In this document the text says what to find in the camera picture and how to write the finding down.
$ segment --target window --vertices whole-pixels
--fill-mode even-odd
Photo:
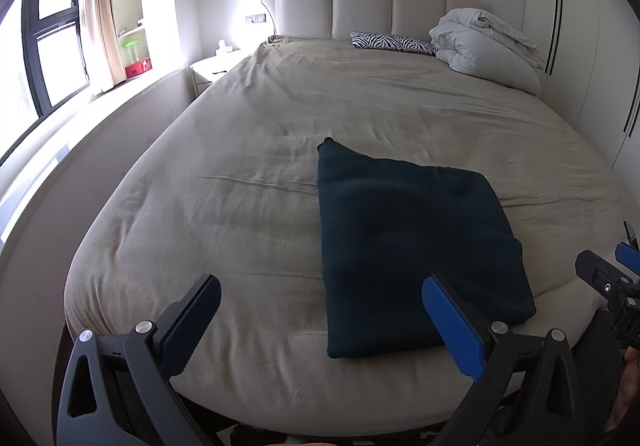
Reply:
[[[78,0],[15,0],[0,24],[0,48],[1,165],[40,121],[89,85]]]

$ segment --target metal screw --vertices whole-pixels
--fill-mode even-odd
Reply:
[[[136,332],[138,334],[146,334],[153,328],[153,326],[154,325],[149,320],[142,320],[137,323]]]
[[[559,330],[559,329],[553,329],[551,331],[551,337],[555,340],[555,341],[564,341],[564,333]]]
[[[79,338],[78,338],[78,339],[79,339],[81,342],[85,342],[85,341],[89,341],[89,340],[90,340],[91,338],[93,338],[93,337],[94,337],[94,333],[93,333],[93,332],[91,332],[89,329],[87,329],[87,330],[84,330],[84,331],[82,331],[82,332],[80,333],[80,336],[79,336]]]
[[[509,327],[504,321],[494,321],[491,324],[491,330],[496,334],[507,334]]]

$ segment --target dark green sweater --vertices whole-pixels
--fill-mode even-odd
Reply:
[[[522,245],[480,173],[373,159],[330,137],[318,156],[329,357],[441,344],[420,297],[434,273],[489,321],[533,316]]]

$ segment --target headboard panel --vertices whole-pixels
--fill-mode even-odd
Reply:
[[[348,38],[352,31],[430,40],[429,30],[454,8],[481,8],[481,0],[262,0],[276,33]]]

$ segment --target white wardrobe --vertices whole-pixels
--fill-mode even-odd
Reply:
[[[640,200],[640,22],[626,0],[527,0],[524,33],[547,58],[540,97]]]

